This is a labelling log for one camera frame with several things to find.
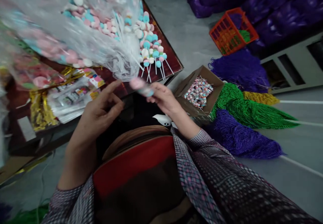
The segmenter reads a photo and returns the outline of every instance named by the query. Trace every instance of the candy package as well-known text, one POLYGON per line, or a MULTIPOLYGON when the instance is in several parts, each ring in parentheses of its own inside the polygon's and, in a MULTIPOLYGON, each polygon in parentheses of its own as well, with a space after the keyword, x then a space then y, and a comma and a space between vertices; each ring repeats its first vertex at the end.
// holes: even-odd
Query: candy package
POLYGON ((0 66, 9 70, 19 90, 39 90, 64 81, 57 71, 18 46, 8 33, 11 31, 0 29, 0 66))
POLYGON ((62 123, 74 119, 73 113, 83 110, 88 102, 99 95, 101 92, 99 88, 104 85, 104 81, 90 68, 77 69, 73 72, 75 73, 84 75, 71 83, 48 91, 48 104, 62 123))
POLYGON ((129 81, 139 72, 132 30, 141 0, 0 0, 0 16, 37 53, 76 68, 94 63, 129 81))

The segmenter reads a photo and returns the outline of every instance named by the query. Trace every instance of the plastic wrap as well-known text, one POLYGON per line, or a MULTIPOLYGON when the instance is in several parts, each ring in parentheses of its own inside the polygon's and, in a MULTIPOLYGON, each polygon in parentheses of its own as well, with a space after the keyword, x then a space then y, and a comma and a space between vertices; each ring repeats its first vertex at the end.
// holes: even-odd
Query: plastic wrap
POLYGON ((126 18, 135 24, 141 0, 82 0, 100 21, 114 19, 118 40, 72 17, 71 0, 0 0, 0 14, 30 47, 61 64, 107 67, 113 76, 129 81, 139 72, 139 40, 125 31, 126 18))
POLYGON ((0 85, 0 168, 5 165, 6 160, 9 158, 7 150, 7 142, 5 138, 5 132, 8 128, 8 100, 5 96, 6 91, 0 85))
POLYGON ((0 65, 10 71, 17 89, 39 90, 64 81, 64 77, 57 71, 40 62, 37 57, 26 53, 12 40, 6 40, 6 32, 0 30, 0 65))

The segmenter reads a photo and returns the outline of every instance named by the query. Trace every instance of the concrete floor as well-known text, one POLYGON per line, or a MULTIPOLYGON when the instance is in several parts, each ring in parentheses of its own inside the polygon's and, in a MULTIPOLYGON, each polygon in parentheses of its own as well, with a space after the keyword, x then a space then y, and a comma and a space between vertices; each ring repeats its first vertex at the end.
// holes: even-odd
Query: concrete floor
MULTIPOLYGON (((219 58, 221 56, 208 32, 210 24, 219 20, 222 14, 214 14, 206 19, 197 19, 186 3, 186 0, 145 1, 185 67, 184 71, 169 85, 171 89, 174 89, 182 79, 199 66, 207 66, 210 58, 219 58)), ((299 136, 293 135, 295 131, 278 130, 274 131, 274 133, 272 131, 262 131, 262 133, 270 135, 279 143, 280 140, 286 143, 286 139, 289 139, 287 143, 290 143, 294 141, 295 137, 299 138, 299 136)), ((318 137, 318 134, 316 138, 310 138, 310 140, 315 141, 316 145, 321 143, 321 146, 323 146, 321 139, 322 137, 318 137)), ((286 158, 268 161, 239 160, 266 178, 268 182, 273 184, 279 191, 309 214, 323 221, 323 177, 318 172, 313 172, 307 168, 309 166, 321 172, 316 166, 317 163, 320 163, 319 159, 322 159, 319 158, 322 151, 312 158, 309 157, 310 148, 307 148, 307 158, 302 158, 300 157, 302 156, 302 151, 298 153, 293 152, 293 145, 287 143, 282 144, 283 150, 287 154, 292 152, 289 157, 296 162, 286 158)), ((66 145, 58 148, 53 159, 48 159, 46 162, 41 163, 24 175, 20 181, 0 189, 0 202, 5 202, 14 207, 11 213, 12 216, 20 209, 31 210, 39 204, 41 196, 40 175, 46 164, 48 164, 48 167, 44 172, 43 199, 51 197, 62 171, 65 147, 66 145)))

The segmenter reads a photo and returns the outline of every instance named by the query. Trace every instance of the person's right hand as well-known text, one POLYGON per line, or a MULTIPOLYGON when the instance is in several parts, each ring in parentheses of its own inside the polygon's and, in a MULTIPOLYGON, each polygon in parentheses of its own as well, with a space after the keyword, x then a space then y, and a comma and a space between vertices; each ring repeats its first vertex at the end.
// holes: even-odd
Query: person's right hand
POLYGON ((148 97, 147 102, 156 103, 158 107, 170 118, 175 114, 185 113, 171 90, 165 85, 156 82, 152 83, 150 87, 154 91, 154 95, 152 97, 148 97))

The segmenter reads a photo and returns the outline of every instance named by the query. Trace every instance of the colorful candy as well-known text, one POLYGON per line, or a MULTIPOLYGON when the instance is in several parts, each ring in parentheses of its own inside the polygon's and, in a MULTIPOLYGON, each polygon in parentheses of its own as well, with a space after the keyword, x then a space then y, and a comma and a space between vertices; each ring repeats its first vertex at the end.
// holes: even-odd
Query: colorful candy
POLYGON ((194 83, 183 97, 202 110, 203 107, 206 106, 206 97, 209 96, 212 91, 213 87, 200 76, 194 80, 194 83))

